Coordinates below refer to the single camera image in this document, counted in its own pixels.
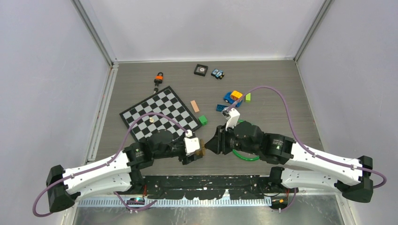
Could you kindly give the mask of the green cable lock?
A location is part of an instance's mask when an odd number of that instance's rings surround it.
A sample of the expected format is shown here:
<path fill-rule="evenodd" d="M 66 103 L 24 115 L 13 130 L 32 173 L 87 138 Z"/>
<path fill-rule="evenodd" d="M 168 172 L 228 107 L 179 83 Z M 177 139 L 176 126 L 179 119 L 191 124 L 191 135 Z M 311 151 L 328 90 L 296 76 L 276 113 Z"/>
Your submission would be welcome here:
<path fill-rule="evenodd" d="M 247 161 L 247 162 L 254 162 L 260 159 L 259 156 L 256 155 L 250 155 L 246 156 L 246 155 L 242 155 L 241 152 L 237 151 L 236 149 L 232 150 L 232 153 L 239 159 L 243 160 L 243 161 Z"/>

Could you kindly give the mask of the brass padlock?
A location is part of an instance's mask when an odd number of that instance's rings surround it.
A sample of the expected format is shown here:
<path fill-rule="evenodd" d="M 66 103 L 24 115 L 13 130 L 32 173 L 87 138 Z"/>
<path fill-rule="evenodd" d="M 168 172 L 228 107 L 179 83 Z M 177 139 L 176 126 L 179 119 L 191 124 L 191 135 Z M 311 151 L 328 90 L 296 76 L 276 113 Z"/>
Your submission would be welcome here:
<path fill-rule="evenodd" d="M 197 156 L 201 156 L 201 157 L 205 156 L 205 154 L 206 154 L 206 148 L 205 148 L 205 143 L 204 143 L 204 140 L 203 140 L 203 139 L 200 139 L 200 149 L 197 150 L 197 151 L 195 151 L 195 154 L 196 154 Z"/>

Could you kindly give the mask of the orange black padlock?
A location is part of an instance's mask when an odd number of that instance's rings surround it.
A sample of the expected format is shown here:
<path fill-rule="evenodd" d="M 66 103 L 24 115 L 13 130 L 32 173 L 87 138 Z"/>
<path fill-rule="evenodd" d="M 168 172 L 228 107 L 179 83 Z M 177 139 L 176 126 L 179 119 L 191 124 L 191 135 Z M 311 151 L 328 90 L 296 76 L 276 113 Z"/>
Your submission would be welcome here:
<path fill-rule="evenodd" d="M 155 86 L 158 87 L 163 83 L 163 73 L 159 72 L 154 79 Z"/>

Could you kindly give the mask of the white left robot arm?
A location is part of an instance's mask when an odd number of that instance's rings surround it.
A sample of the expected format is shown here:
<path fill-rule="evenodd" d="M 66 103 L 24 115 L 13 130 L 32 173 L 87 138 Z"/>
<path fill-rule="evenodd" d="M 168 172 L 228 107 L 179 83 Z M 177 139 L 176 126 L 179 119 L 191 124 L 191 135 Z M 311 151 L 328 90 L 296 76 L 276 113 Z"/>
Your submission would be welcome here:
<path fill-rule="evenodd" d="M 54 166 L 46 181 L 49 211 L 66 210 L 77 201 L 99 194 L 139 194 L 145 188 L 140 171 L 152 166 L 156 159 L 177 157 L 187 165 L 202 158 L 200 151 L 200 140 L 191 131 L 186 137 L 175 139 L 170 131 L 161 130 L 103 160 L 70 169 Z"/>

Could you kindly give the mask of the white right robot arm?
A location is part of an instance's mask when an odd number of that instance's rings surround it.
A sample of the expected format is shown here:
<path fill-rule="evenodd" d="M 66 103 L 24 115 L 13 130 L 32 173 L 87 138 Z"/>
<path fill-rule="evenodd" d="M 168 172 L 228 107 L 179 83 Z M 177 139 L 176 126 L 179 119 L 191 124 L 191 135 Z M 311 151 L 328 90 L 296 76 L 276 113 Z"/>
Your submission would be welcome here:
<path fill-rule="evenodd" d="M 346 199 L 360 203 L 370 202 L 373 196 L 372 158 L 344 158 L 301 147 L 293 138 L 265 133 L 246 121 L 234 128 L 218 126 L 205 148 L 224 155 L 233 150 L 242 151 L 272 164 L 268 187 L 273 192 L 284 188 L 324 189 L 340 192 Z"/>

